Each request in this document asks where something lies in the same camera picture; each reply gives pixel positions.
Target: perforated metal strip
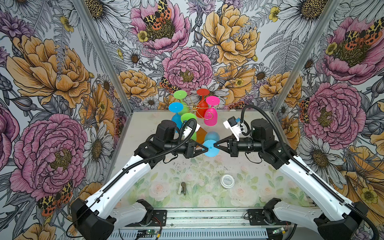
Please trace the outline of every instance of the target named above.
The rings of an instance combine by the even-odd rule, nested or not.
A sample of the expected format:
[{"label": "perforated metal strip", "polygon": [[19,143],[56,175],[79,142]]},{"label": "perforated metal strip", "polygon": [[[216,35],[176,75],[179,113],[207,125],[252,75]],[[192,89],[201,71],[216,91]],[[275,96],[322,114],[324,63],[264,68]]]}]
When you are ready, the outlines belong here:
[{"label": "perforated metal strip", "polygon": [[[123,240],[136,238],[137,230],[120,229]],[[163,229],[159,240],[185,239],[255,239],[268,238],[265,228],[213,228],[213,229]],[[115,230],[108,240],[121,240],[119,231]]]}]

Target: white jar lid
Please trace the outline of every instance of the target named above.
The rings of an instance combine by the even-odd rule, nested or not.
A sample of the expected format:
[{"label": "white jar lid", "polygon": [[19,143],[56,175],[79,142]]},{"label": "white jar lid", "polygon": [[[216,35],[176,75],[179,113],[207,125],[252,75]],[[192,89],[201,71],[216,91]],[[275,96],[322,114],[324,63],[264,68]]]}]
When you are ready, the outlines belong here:
[{"label": "white jar lid", "polygon": [[231,175],[225,174],[221,177],[220,183],[224,188],[229,189],[235,185],[235,179]]}]

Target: pink peony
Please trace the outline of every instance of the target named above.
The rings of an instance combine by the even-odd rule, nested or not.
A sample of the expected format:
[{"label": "pink peony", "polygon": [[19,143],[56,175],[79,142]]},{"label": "pink peony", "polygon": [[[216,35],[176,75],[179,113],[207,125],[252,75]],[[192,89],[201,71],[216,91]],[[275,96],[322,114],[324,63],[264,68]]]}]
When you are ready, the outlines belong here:
[{"label": "pink peony", "polygon": [[361,84],[376,75],[384,67],[384,37],[373,45],[358,45],[354,50],[345,48],[345,33],[351,30],[361,32],[368,29],[374,22],[358,22],[347,17],[328,38],[328,48],[322,69],[327,76],[338,81],[348,81],[353,85]]},{"label": "pink peony", "polygon": [[163,60],[164,77],[169,83],[190,93],[212,81],[212,66],[208,56],[193,48],[179,48]]},{"label": "pink peony", "polygon": [[8,162],[12,152],[12,142],[19,134],[19,123],[15,117],[0,105],[0,171]]},{"label": "pink peony", "polygon": [[361,97],[347,83],[322,83],[310,97],[309,123],[304,124],[308,137],[328,142],[331,149],[342,149],[352,143],[365,124]]},{"label": "pink peony", "polygon": [[[170,30],[170,33],[164,33],[171,34],[170,36],[162,38],[153,38],[154,40],[148,37],[148,40],[143,42],[144,46],[148,49],[149,53],[151,54],[158,55],[163,52],[174,51],[178,47],[185,46],[188,42],[190,29],[189,18],[184,18],[184,15],[180,13],[180,9],[177,4],[173,6],[172,3],[168,1],[168,7],[172,11],[172,16],[170,21],[171,26],[167,27],[169,27],[169,29],[173,29],[174,27],[174,30]],[[140,33],[140,31],[147,31],[147,25],[144,23],[143,19],[146,16],[154,15],[156,11],[157,3],[154,7],[148,5],[147,8],[144,8],[143,6],[140,6],[140,8],[132,8],[131,25],[134,27],[131,28],[131,32],[137,35],[138,33]]]},{"label": "pink peony", "polygon": [[38,200],[60,192],[69,181],[77,187],[85,175],[81,165],[87,140],[83,127],[65,114],[29,125],[15,144],[18,168],[11,175],[11,189]]}]

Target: wallpaper panel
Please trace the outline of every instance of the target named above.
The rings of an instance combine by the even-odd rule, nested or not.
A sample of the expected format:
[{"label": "wallpaper panel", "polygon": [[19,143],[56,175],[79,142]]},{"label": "wallpaper panel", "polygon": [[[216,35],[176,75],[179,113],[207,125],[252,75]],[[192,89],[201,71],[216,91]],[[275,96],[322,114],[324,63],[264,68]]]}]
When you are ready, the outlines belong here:
[{"label": "wallpaper panel", "polygon": [[[384,12],[382,1],[343,1],[300,73],[301,97],[277,117],[292,148],[352,201],[384,237]],[[371,239],[361,225],[353,239]]]},{"label": "wallpaper panel", "polygon": [[[131,105],[154,110],[178,101],[180,89],[197,104],[200,88],[222,109],[271,108],[327,0],[85,2]],[[292,107],[301,83],[287,98]]]},{"label": "wallpaper panel", "polygon": [[127,121],[73,18],[65,1],[0,1],[1,239],[68,239]]}]

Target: red disc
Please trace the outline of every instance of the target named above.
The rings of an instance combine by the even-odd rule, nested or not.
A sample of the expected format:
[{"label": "red disc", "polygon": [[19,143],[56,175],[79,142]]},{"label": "red disc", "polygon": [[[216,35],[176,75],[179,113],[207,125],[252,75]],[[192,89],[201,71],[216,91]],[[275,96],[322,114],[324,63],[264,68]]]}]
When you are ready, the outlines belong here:
[{"label": "red disc", "polygon": [[200,88],[196,91],[197,95],[199,96],[207,96],[209,94],[209,90],[205,88]]}]

